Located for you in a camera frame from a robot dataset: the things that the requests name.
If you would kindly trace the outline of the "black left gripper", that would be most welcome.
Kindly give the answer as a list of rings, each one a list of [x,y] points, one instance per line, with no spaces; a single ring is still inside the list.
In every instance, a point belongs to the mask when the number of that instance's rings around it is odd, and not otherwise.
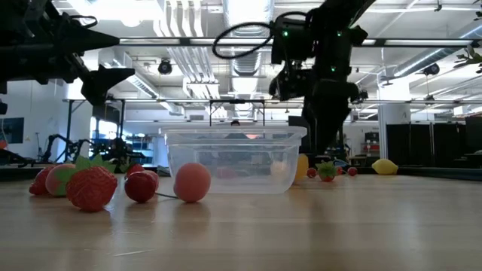
[[[22,79],[47,83],[80,78],[81,94],[91,105],[102,105],[108,91],[135,74],[135,69],[100,65],[89,71],[81,57],[86,50],[112,47],[120,43],[113,35],[89,30],[81,23],[84,15],[60,13],[55,7],[28,7],[23,21],[29,36],[22,48]]]

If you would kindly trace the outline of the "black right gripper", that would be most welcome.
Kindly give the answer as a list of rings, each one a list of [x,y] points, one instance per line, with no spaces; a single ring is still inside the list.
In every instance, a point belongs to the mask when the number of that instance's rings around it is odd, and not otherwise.
[[[357,85],[352,82],[321,78],[313,69],[307,69],[305,72],[306,82],[300,88],[303,97],[315,95],[340,96],[349,99],[351,102],[359,98],[359,89]],[[303,117],[308,123],[310,149],[314,154],[323,154],[325,150],[331,146],[336,140],[338,130],[342,127],[348,114],[349,106],[347,101],[334,102],[329,105],[327,117],[325,118],[324,131],[318,111],[314,109],[310,103],[304,103]]]

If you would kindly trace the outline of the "yellow toy banana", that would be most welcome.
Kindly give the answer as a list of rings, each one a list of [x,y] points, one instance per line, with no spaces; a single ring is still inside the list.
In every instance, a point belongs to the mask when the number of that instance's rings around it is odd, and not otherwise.
[[[297,159],[296,173],[294,182],[303,181],[307,176],[307,170],[310,167],[309,158],[306,154],[299,154]]]

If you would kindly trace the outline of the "red toy strawberry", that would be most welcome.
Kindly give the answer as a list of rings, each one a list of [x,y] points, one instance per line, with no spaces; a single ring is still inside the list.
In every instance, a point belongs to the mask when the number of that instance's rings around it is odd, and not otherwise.
[[[331,182],[337,176],[337,168],[333,161],[318,163],[316,168],[321,181]]]
[[[66,197],[86,212],[99,212],[107,205],[117,188],[116,165],[97,154],[92,160],[78,157],[75,167],[66,173]]]
[[[119,169],[125,174],[125,178],[129,178],[133,173],[145,171],[141,164],[135,162],[120,165]]]
[[[54,166],[48,166],[43,168],[36,176],[34,181],[29,187],[29,192],[35,196],[47,195],[49,194],[46,188],[46,179],[50,171]]]

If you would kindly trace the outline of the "yellow toy lemon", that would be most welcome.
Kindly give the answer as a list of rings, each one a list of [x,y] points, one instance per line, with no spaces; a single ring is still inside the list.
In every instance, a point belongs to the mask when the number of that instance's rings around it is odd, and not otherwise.
[[[398,166],[387,159],[378,159],[371,167],[378,175],[396,175],[398,171]]]

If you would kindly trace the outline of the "clear plastic tupperware container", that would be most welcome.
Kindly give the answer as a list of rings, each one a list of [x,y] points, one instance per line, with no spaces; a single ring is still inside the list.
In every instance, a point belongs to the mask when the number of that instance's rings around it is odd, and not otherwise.
[[[172,177],[186,163],[211,175],[210,193],[284,193],[294,183],[301,138],[290,126],[165,126]]]

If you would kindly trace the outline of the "pink toy peach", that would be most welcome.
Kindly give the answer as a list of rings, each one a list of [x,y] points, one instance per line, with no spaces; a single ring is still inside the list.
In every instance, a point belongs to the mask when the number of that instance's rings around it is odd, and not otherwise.
[[[198,202],[209,191],[211,175],[199,163],[184,164],[175,175],[174,193],[185,202]]]
[[[60,178],[57,175],[64,175],[67,169],[74,169],[75,165],[71,163],[60,164],[54,166],[48,173],[45,181],[47,192],[52,196],[62,197],[66,195],[65,178]]]

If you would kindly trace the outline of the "black monitor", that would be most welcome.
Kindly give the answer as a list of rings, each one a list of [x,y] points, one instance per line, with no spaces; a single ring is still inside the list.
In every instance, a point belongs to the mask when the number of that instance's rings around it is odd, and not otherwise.
[[[308,154],[312,152],[312,140],[311,140],[311,127],[310,124],[301,116],[289,116],[288,125],[291,130],[298,133],[298,135],[304,134],[301,138],[301,144],[299,151],[301,154]]]

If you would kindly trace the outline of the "long ceiling light bar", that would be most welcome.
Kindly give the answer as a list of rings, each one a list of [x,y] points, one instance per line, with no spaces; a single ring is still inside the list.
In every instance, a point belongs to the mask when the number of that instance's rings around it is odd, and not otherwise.
[[[197,46],[210,47],[214,38],[121,38],[119,46],[141,46],[141,47],[175,47],[175,46]],[[264,38],[222,38],[218,44],[220,46],[239,46],[251,47],[261,44]],[[367,38],[361,47],[414,47],[414,48],[464,48],[467,46],[482,47],[482,39],[401,39],[401,38]]]

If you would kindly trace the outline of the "black partition panels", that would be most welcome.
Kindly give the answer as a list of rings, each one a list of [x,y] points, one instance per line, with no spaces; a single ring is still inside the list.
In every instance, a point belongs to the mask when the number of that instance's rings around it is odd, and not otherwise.
[[[398,166],[454,167],[465,152],[462,123],[386,125],[387,157]]]

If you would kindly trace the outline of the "black upright stand frame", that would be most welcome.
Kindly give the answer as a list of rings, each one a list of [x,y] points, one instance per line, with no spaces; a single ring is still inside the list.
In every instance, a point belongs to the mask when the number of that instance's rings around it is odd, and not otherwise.
[[[85,99],[64,99],[67,103],[65,137],[83,143],[80,155],[93,154],[95,145],[121,138],[124,133],[125,99],[108,99],[103,105],[91,105]]]

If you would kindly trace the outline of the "long horizontal ceiling rail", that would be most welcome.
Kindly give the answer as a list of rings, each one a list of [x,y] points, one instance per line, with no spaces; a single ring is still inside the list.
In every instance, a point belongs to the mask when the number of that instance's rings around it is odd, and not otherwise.
[[[292,99],[287,101],[279,101],[276,99],[265,99],[267,100],[266,104],[299,104],[302,105],[304,101],[302,99]],[[178,104],[208,104],[208,99],[111,99],[108,102],[122,102],[125,103],[178,103]],[[443,100],[443,99],[434,99],[434,100],[378,100],[378,99],[364,99],[364,100],[355,100],[353,102],[349,102],[354,105],[358,104],[411,104],[411,105],[434,105],[434,104],[442,104],[442,105],[482,105],[482,100]]]

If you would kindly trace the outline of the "small black background frame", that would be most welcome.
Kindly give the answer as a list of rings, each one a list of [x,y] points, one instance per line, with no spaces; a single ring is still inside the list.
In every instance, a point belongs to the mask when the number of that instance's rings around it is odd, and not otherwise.
[[[247,103],[259,103],[262,105],[262,125],[266,126],[266,103],[267,100],[265,99],[209,99],[209,125],[212,126],[212,105],[215,103],[219,103],[223,105],[224,103],[229,103],[231,105],[240,105],[240,104],[247,104]]]

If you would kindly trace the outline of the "silver ceiling air duct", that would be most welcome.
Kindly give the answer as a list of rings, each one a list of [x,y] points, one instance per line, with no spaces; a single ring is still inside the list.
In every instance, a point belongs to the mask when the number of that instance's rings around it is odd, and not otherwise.
[[[275,0],[222,0],[224,24],[227,28],[246,22],[269,23],[273,19]],[[236,38],[266,38],[269,29],[263,26],[246,26],[233,30],[229,36]],[[235,99],[255,99],[260,74],[261,53],[251,53],[231,60],[230,88]]]

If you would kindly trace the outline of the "dark wall picture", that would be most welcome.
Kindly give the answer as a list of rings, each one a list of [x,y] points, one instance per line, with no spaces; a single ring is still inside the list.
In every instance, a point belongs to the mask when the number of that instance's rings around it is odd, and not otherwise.
[[[24,136],[24,118],[0,118],[0,141],[7,144],[22,144]]]

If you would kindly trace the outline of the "black aluminium table frame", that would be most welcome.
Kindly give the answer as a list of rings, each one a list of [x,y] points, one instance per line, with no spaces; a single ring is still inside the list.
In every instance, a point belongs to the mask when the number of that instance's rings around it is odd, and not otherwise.
[[[0,181],[33,180],[36,175],[50,164],[28,164],[0,166]],[[397,175],[409,175],[433,178],[448,178],[466,181],[482,181],[482,169],[435,168],[435,167],[399,167]]]

